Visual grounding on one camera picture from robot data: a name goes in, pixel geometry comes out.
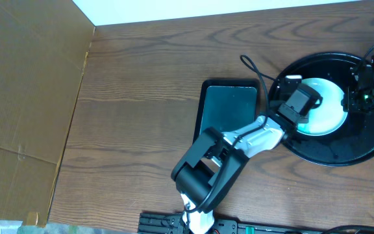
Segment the green plate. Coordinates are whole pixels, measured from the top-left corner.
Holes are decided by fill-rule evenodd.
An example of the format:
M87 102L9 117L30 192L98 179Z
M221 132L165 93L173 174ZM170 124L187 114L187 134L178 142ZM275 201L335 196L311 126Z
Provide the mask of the green plate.
M317 91L323 98L321 105L308 113L308 123L299 123L297 131L308 136L322 136L342 126L347 118L341 101L343 90L332 81L322 78L303 79L302 83Z

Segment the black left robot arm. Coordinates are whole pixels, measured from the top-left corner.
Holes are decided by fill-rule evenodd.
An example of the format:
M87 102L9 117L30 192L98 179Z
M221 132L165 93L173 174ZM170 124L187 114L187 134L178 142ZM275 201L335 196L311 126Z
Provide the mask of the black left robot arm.
M221 203L249 159L272 150L294 133L311 109L321 105L319 92L297 81L288 85L286 101L241 129L205 129L174 167L171 178L180 192L185 232L207 233L214 225L213 210Z

